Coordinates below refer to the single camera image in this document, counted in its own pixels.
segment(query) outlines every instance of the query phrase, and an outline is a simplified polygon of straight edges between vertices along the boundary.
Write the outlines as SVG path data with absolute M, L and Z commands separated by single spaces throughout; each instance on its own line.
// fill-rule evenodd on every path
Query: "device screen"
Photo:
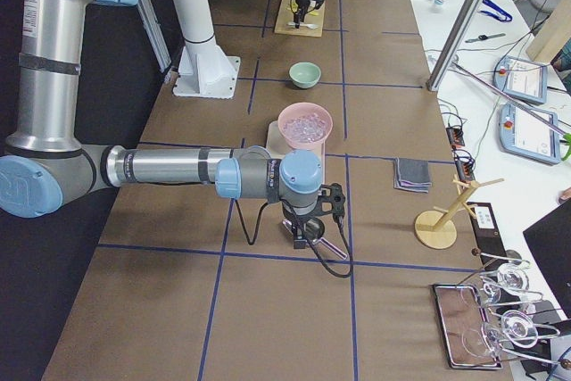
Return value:
M 542 68 L 537 64 L 511 60 L 509 62 L 509 89 L 531 97 L 540 97 Z
M 552 122 L 548 113 L 536 112 L 545 120 Z M 554 156 L 551 144 L 551 130 L 532 115 L 516 108 L 514 121 L 514 146 L 545 156 Z

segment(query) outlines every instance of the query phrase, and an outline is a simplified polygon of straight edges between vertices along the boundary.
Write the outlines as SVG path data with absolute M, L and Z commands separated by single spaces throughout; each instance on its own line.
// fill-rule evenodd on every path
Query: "white table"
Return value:
M 464 0 L 446 0 L 440 8 L 433 6 L 433 0 L 411 1 L 426 55 L 437 58 L 439 52 L 428 50 L 442 50 Z M 478 13 L 472 20 L 465 39 L 482 34 L 506 33 L 507 36 L 472 44 L 463 42 L 459 47 L 460 49 L 494 48 L 515 42 L 528 32 L 529 28 L 512 0 L 493 1 L 509 12 L 514 17 L 513 21 L 510 23 L 499 22 Z M 532 37 L 522 40 L 515 49 L 510 51 L 510 55 L 529 58 L 522 46 L 531 40 Z M 493 70 L 496 62 L 511 47 L 512 45 L 494 51 L 459 51 L 459 64 L 473 73 Z M 489 82 L 492 81 L 491 73 L 481 76 Z M 563 88 L 557 74 L 551 67 L 548 82 L 551 87 Z M 472 155 L 476 155 L 478 141 L 484 134 L 497 96 L 473 79 L 448 71 L 440 85 L 438 97 L 456 105 L 459 115 L 467 119 L 464 125 L 466 149 Z M 503 100 L 500 101 L 500 105 L 504 105 L 504 103 Z M 560 119 L 571 122 L 571 98 L 567 94 L 549 91 L 548 102 L 540 107 L 545 110 L 553 110 Z M 444 115 L 443 118 L 445 123 L 448 122 L 446 116 L 448 115 Z M 530 289 L 543 292 L 545 299 L 551 301 L 555 308 L 559 308 L 559 303 L 548 287 L 542 273 L 534 264 L 533 256 L 525 243 L 523 231 L 557 207 L 559 193 L 571 186 L 571 163 L 562 162 L 556 166 L 549 166 L 503 152 L 499 140 L 498 121 L 499 114 L 498 109 L 496 109 L 481 144 L 480 153 L 476 160 L 475 176 L 480 182 L 496 178 L 504 178 L 505 181 L 479 189 L 472 199 L 473 201 L 492 204 L 504 247 L 518 251 L 525 259 L 532 262 L 532 268 L 528 272 Z M 563 129 L 569 129 L 564 125 L 560 126 Z M 562 146 L 561 151 L 565 153 L 567 148 Z M 561 311 L 559 311 L 559 316 L 565 318 L 565 314 Z

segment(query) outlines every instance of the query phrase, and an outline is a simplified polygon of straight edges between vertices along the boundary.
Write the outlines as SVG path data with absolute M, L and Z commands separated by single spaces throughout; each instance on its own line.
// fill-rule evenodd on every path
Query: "gray cloth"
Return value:
M 396 158 L 394 160 L 395 189 L 427 193 L 431 185 L 428 162 L 409 158 Z

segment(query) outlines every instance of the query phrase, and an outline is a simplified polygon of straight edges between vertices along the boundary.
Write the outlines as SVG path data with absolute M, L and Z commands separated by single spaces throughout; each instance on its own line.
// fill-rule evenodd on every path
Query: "pink bowl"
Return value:
M 289 127 L 293 120 L 302 120 L 304 117 L 310 117 L 311 115 L 317 115 L 319 120 L 324 122 L 323 126 L 323 137 L 319 140 L 311 141 L 311 142 L 298 142 L 294 140 L 294 136 L 292 136 L 286 130 L 286 125 Z M 333 119 L 328 111 L 326 111 L 323 107 L 319 106 L 318 104 L 314 103 L 295 103 L 287 106 L 277 117 L 277 127 L 279 128 L 279 132 L 282 134 L 284 139 L 286 140 L 287 144 L 290 145 L 293 149 L 307 149 L 313 150 L 317 147 L 323 145 L 323 143 L 329 137 L 331 133 L 331 129 L 333 128 Z

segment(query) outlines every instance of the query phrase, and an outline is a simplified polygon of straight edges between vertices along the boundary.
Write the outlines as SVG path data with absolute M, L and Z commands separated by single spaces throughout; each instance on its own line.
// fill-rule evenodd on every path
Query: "round wooden base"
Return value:
M 431 249 L 447 249 L 456 242 L 456 227 L 449 220 L 438 231 L 432 227 L 443 216 L 439 211 L 423 211 L 414 221 L 414 232 L 420 242 Z

